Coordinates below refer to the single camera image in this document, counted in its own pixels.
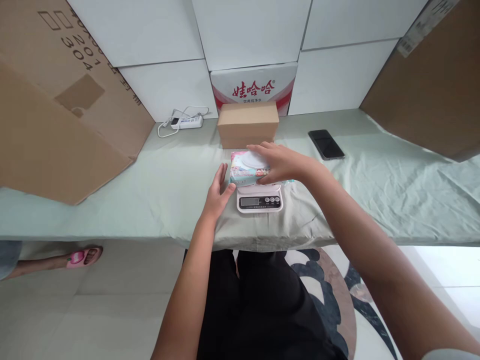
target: hand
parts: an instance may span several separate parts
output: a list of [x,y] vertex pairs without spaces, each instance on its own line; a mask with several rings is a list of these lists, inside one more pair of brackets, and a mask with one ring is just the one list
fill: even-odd
[[232,194],[234,193],[236,187],[234,183],[231,183],[227,186],[223,194],[220,194],[220,188],[224,183],[225,174],[227,173],[228,167],[228,164],[222,163],[216,171],[213,182],[208,189],[208,194],[206,196],[203,212],[201,213],[202,216],[211,218],[215,222],[218,220],[218,218],[224,211],[225,206],[227,205],[230,196],[232,196]]
[[257,180],[257,184],[260,185],[291,179],[304,182],[312,169],[322,166],[314,158],[273,142],[264,141],[260,145],[247,145],[247,148],[262,155],[270,165],[270,172]]

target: package of wet wipes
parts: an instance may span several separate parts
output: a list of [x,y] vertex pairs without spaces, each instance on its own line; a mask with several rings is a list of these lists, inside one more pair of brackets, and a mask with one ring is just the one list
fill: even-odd
[[260,154],[253,151],[232,151],[230,180],[238,187],[257,183],[270,172],[270,165]]

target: left hand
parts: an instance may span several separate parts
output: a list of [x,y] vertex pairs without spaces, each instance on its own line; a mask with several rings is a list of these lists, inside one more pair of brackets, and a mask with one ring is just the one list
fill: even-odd
[[230,196],[232,196],[236,188],[235,184],[231,183],[227,186],[223,194],[220,194],[220,188],[224,183],[225,174],[227,173],[228,167],[229,165],[226,163],[220,164],[220,167],[216,171],[215,177],[213,178],[213,182],[208,189],[205,206],[203,207],[203,212],[201,213],[202,216],[209,217],[215,220],[215,222],[224,211]]

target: red and white box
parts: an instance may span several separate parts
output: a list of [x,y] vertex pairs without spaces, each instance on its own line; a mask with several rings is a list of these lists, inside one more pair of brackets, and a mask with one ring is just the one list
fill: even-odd
[[223,104],[275,101],[278,116],[286,116],[297,66],[297,62],[287,62],[212,71],[210,80],[218,111]]

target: barcode label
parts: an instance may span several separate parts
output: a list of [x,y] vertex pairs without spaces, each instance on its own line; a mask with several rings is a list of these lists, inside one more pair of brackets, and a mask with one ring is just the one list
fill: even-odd
[[396,49],[404,58],[422,42],[460,0],[431,0],[418,16],[405,36],[400,39]]

